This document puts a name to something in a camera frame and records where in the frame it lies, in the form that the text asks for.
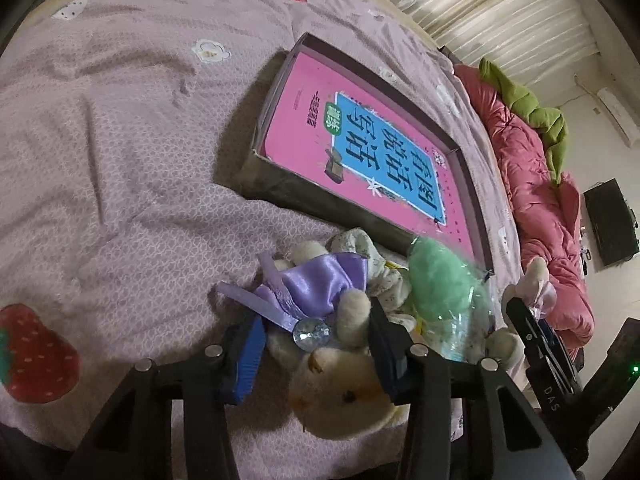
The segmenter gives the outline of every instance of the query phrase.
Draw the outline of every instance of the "bed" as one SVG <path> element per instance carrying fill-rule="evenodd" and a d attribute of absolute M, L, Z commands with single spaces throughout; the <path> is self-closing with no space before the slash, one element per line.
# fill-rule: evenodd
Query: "bed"
<path fill-rule="evenodd" d="M 63 7 L 81 11 L 53 17 Z M 388 0 L 47 0 L 0 58 L 0 306 L 32 308 L 78 351 L 81 374 L 44 404 L 0 388 L 0 422 L 73 449 L 134 362 L 184 358 L 244 316 L 222 298 L 212 306 L 213 285 L 249 286 L 257 253 L 339 231 L 234 190 L 271 81 L 306 31 L 395 74 L 460 145 L 488 225 L 491 292 L 517 281 L 518 237 L 486 131 L 450 61 Z M 194 53 L 202 38 L 220 60 Z M 241 478 L 340 478 L 398 458 L 403 428 L 318 440 L 285 390 L 265 358 L 252 395 L 228 410 Z M 179 405 L 174 420 L 180 428 Z"/>

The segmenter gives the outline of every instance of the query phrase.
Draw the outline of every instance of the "black robotic device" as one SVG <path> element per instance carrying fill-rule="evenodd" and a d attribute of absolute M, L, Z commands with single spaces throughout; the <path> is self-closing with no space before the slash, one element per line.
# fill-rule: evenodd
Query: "black robotic device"
<path fill-rule="evenodd" d="M 638 378 L 640 321 L 626 320 L 583 389 L 553 331 L 541 327 L 518 298 L 507 313 L 525 344 L 527 377 L 542 417 L 496 361 L 445 360 L 414 344 L 373 301 L 369 345 L 378 377 L 393 402 L 411 404 L 398 480 L 449 479 L 452 398 L 463 402 L 464 478 L 574 480 L 573 471 L 587 459 L 590 434 Z M 190 480 L 239 480 L 224 405 L 239 404 L 250 391 L 264 339 L 262 319 L 252 315 L 231 327 L 220 345 L 186 361 L 138 362 L 95 419 L 62 480 L 171 479 L 172 399 L 184 400 Z"/>

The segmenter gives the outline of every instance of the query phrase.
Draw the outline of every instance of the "pink bedsheet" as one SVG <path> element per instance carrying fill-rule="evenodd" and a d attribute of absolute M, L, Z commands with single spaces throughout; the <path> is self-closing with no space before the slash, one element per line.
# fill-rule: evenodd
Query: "pink bedsheet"
<path fill-rule="evenodd" d="M 580 192 L 567 173 L 559 186 L 552 183 L 540 137 L 480 80 L 478 70 L 459 64 L 455 73 L 491 138 L 518 227 L 522 267 L 534 256 L 546 260 L 558 292 L 547 320 L 574 354 L 589 341 L 594 327 L 580 272 Z"/>

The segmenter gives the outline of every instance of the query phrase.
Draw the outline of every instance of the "plush toy eye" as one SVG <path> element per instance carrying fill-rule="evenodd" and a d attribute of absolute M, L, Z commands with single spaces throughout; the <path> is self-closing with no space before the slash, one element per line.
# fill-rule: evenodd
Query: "plush toy eye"
<path fill-rule="evenodd" d="M 342 400 L 347 404 L 351 404 L 352 402 L 356 401 L 356 394 L 354 394 L 351 390 L 348 390 L 342 394 Z"/>

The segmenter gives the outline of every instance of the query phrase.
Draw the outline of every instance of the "clear round gem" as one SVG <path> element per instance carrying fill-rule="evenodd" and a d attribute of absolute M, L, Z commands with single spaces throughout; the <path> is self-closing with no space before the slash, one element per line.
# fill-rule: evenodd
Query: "clear round gem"
<path fill-rule="evenodd" d="M 331 337 L 331 328 L 322 319 L 305 317 L 293 327 L 293 341 L 305 352 L 325 346 Z"/>

